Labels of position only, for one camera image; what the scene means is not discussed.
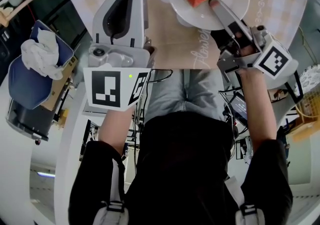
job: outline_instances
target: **gray shorts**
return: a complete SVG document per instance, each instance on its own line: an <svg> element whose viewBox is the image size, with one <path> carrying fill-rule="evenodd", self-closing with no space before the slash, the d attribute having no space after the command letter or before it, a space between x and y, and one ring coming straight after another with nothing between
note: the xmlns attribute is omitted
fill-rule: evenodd
<svg viewBox="0 0 320 225"><path fill-rule="evenodd" d="M168 76L166 70L156 70L154 80ZM195 112L224 121L224 101L218 91L224 90L220 70L191 69L188 87L184 71L176 69L168 79L154 83L144 122L173 112Z"/></svg>

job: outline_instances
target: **person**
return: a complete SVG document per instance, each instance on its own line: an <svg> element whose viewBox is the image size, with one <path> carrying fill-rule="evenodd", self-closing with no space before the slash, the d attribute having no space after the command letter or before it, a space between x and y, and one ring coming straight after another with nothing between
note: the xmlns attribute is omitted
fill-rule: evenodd
<svg viewBox="0 0 320 225"><path fill-rule="evenodd" d="M242 55L250 53L252 48L242 50ZM157 70L155 80L166 73ZM264 75L254 68L237 73L254 151L241 186L244 199L263 211L266 225L284 225L293 196ZM222 75L219 70L191 70L186 88L184 76L183 70L174 70L170 78L153 85L136 176L126 194L121 154L133 108L108 111L99 141L86 146L71 190L71 225L93 224L97 212L110 200L117 166L119 196L128 211L129 225L236 223L239 206L225 184L233 130L222 115L224 101L218 93L223 90ZM214 150L211 155L208 148Z"/></svg>

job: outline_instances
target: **cardboard box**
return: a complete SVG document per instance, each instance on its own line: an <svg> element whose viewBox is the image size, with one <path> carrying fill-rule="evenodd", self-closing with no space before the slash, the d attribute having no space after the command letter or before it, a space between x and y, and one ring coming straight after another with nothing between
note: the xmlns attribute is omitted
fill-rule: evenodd
<svg viewBox="0 0 320 225"><path fill-rule="evenodd" d="M76 67L77 63L78 63L78 59L75 56L73 56L69 60L68 64L64 68L64 70L62 71L62 75L63 75L62 79L52 81L52 88L51 88L50 97L48 100L43 102L41 104L41 106L45 107L47 110L50 110L50 111L52 111L55 108L55 105L58 101L59 95L60 95L62 89L64 88L72 71Z"/></svg>

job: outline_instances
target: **tablecloth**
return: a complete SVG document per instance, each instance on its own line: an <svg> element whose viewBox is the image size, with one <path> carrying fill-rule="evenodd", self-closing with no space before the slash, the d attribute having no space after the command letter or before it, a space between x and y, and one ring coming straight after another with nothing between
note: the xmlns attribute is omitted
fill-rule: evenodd
<svg viewBox="0 0 320 225"><path fill-rule="evenodd" d="M88 32L105 0L71 0ZM250 0L245 22L265 25L287 48L302 19L307 0ZM210 31L190 27L172 9L169 0L148 0L146 35L157 48L158 69L215 69L220 51Z"/></svg>

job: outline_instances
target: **black shirt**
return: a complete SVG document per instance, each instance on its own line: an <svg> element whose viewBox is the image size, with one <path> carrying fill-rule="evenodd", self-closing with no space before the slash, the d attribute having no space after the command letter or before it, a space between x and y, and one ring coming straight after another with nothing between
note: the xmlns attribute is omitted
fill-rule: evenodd
<svg viewBox="0 0 320 225"><path fill-rule="evenodd" d="M137 174L124 194L121 156L104 142L89 142L69 205L69 223L91 225L108 202L113 163L129 224L235 224L239 209L227 190L231 127L192 112L151 119L140 139ZM264 212L267 225L284 225L292 207L284 147L266 140L254 154L241 186L245 201Z"/></svg>

